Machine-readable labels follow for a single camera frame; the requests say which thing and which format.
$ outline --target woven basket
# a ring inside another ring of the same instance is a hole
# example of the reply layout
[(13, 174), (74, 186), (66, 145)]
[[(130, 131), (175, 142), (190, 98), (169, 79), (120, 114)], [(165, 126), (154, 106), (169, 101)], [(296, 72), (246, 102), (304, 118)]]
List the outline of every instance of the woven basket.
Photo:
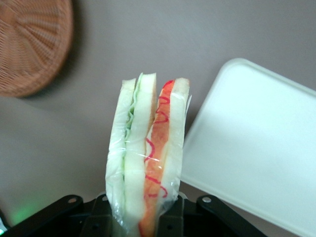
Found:
[(72, 33), (71, 0), (0, 0), (0, 95), (27, 96), (49, 84)]

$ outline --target white bread slice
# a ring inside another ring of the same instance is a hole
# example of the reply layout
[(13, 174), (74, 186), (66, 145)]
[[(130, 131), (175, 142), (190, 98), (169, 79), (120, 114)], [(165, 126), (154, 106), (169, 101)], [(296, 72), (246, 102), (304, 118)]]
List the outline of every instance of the white bread slice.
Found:
[[(172, 205), (177, 199), (179, 192), (189, 89), (189, 80), (178, 78), (174, 83), (170, 95), (169, 140), (161, 180), (161, 186), (166, 188), (168, 196), (158, 201), (158, 203), (163, 203), (165, 211), (170, 208), (168, 205)], [(164, 194), (163, 190), (161, 192), (159, 197), (162, 197)], [(162, 211), (161, 206), (158, 206), (157, 213), (161, 214)]]
[(122, 218), (125, 206), (124, 170), (126, 123), (129, 118), (129, 108), (133, 102), (136, 79), (123, 80), (118, 97), (110, 136), (109, 154), (106, 166), (106, 194), (116, 219)]
[(124, 158), (125, 215), (124, 224), (131, 228), (128, 236), (139, 236), (138, 222), (144, 210), (146, 136), (156, 110), (156, 74), (139, 76), (134, 97), (134, 118), (126, 140)]

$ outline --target plastic wrap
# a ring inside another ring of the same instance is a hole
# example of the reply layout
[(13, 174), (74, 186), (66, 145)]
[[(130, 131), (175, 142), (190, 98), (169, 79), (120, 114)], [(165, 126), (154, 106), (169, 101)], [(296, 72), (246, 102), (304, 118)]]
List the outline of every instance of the plastic wrap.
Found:
[(189, 81), (168, 81), (156, 104), (156, 75), (123, 81), (106, 169), (114, 237), (153, 237), (180, 186)]

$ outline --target screw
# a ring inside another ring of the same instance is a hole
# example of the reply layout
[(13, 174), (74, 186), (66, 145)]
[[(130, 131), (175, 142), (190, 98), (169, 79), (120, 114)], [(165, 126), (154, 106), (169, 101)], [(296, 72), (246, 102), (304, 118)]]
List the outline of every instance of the screw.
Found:
[(77, 198), (73, 197), (71, 199), (68, 200), (68, 203), (74, 203), (77, 201)]
[(212, 201), (212, 199), (210, 199), (209, 197), (203, 197), (202, 201), (205, 203), (210, 203)]

